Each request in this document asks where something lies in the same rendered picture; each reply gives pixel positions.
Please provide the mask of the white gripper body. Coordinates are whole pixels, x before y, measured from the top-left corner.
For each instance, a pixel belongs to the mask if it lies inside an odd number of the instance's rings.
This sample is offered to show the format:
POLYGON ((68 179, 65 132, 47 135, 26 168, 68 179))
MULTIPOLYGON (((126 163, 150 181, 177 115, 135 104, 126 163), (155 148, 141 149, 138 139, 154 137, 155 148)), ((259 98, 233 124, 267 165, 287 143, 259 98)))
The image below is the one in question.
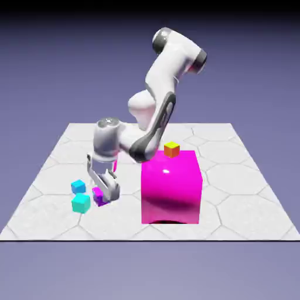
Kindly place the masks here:
POLYGON ((88 161, 87 172, 94 184, 100 188, 104 198, 108 202, 118 200, 120 197, 120 186, 114 173, 114 162, 96 162, 96 168, 88 161))

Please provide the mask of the small purple cube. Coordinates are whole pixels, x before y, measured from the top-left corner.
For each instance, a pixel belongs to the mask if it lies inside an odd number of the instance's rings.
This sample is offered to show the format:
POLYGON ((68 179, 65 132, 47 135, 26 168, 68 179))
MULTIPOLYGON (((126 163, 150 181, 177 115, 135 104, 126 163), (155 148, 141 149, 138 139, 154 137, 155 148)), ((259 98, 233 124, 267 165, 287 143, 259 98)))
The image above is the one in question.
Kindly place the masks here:
POLYGON ((98 207, 106 205, 109 201, 105 198, 103 191, 99 187, 92 188, 93 199, 98 207))

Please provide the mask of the large magenta box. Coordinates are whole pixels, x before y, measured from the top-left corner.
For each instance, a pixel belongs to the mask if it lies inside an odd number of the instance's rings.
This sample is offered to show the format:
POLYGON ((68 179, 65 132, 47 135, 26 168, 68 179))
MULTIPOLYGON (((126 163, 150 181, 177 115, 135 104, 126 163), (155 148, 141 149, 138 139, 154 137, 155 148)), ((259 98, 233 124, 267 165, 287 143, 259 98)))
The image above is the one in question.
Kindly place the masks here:
POLYGON ((141 223, 198 224, 202 186, 195 151, 157 151, 141 168, 141 223))

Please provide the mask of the small blue cube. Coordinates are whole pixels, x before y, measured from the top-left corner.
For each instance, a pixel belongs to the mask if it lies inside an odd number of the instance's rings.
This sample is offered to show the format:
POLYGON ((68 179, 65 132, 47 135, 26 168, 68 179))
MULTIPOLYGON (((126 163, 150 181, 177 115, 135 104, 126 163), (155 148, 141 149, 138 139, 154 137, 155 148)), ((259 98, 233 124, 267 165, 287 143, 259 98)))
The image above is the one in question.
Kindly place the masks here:
POLYGON ((86 184, 81 180, 76 180, 71 183, 71 191, 73 194, 86 193, 86 184))

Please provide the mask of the small cyan cube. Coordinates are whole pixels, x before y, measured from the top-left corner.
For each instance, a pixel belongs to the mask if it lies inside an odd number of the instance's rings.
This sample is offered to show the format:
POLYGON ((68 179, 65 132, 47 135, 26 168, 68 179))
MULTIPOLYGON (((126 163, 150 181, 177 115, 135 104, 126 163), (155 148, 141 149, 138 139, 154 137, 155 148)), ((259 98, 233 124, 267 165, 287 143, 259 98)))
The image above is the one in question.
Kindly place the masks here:
POLYGON ((74 212, 85 214, 91 205, 90 196, 84 193, 78 193, 71 201, 74 212))

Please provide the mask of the small orange cube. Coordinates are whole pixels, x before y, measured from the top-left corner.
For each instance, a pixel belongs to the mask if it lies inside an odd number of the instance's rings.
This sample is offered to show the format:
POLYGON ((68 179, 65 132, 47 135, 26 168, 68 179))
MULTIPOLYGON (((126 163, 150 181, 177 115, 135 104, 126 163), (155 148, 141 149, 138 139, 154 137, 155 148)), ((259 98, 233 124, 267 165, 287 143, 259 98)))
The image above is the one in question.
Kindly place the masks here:
POLYGON ((164 155, 169 158, 174 158, 180 154, 180 145, 171 141, 164 145, 164 155))

